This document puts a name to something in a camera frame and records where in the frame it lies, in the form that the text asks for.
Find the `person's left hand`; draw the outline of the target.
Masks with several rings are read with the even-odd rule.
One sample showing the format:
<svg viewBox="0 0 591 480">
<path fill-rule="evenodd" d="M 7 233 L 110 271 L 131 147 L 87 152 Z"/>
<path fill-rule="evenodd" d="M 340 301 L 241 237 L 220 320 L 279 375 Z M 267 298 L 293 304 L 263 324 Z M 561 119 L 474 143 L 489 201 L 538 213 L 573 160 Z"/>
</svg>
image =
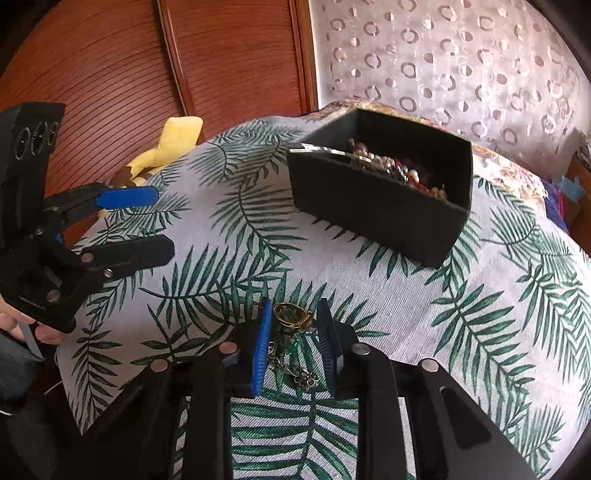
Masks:
<svg viewBox="0 0 591 480">
<path fill-rule="evenodd" d="M 25 325 L 36 325 L 34 334 L 36 339 L 41 343 L 59 345 L 66 338 L 64 333 L 38 323 L 33 318 L 7 304 L 3 298 L 0 298 L 1 330 L 11 335 L 14 339 L 23 342 L 25 340 L 23 330 Z"/>
</svg>

